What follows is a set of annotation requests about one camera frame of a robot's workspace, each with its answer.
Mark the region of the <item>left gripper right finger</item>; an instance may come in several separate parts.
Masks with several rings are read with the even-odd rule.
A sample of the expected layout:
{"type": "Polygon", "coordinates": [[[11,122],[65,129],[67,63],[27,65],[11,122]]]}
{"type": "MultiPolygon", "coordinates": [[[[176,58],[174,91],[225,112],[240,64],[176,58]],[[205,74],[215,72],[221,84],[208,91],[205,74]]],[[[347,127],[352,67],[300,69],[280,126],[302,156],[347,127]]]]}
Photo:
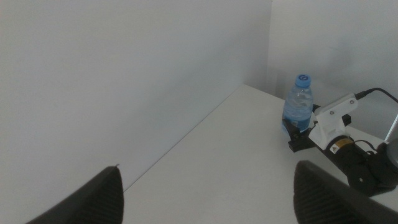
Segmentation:
{"type": "Polygon", "coordinates": [[[397,212],[348,187],[310,161],[294,174],[294,212],[299,223],[397,223],[397,212]]]}

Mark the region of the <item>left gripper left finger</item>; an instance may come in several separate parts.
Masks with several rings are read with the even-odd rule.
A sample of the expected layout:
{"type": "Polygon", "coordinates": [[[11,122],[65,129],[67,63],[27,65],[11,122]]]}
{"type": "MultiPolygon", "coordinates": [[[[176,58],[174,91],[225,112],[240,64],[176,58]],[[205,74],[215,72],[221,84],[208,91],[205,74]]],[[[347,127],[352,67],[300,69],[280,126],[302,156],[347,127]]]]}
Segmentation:
{"type": "Polygon", "coordinates": [[[123,216],[121,172],[109,166],[29,224],[121,224],[123,216]]]}

